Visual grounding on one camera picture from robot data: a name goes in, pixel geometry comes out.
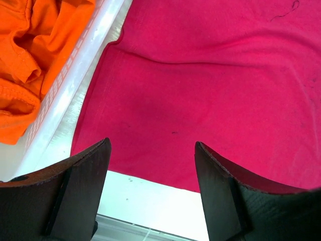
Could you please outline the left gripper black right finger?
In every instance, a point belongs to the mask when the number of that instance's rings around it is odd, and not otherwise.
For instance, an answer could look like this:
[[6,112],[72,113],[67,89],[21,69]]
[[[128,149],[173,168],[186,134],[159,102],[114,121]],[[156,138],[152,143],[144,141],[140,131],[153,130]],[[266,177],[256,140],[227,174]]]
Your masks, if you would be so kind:
[[269,180],[202,142],[195,165],[210,240],[320,240],[320,189]]

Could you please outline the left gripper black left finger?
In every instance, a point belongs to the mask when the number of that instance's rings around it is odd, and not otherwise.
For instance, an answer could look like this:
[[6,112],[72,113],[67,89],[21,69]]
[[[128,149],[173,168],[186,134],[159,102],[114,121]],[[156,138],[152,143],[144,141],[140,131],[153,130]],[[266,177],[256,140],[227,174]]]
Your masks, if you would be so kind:
[[109,139],[1,183],[1,240],[91,240],[111,154]]

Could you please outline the crimson red t shirt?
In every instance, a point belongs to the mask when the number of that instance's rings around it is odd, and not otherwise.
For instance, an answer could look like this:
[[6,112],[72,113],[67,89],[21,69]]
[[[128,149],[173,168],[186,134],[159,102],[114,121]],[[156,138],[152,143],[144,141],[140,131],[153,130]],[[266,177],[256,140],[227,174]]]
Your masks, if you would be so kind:
[[194,146],[320,186],[320,1],[133,1],[98,62],[72,141],[111,171],[198,191]]

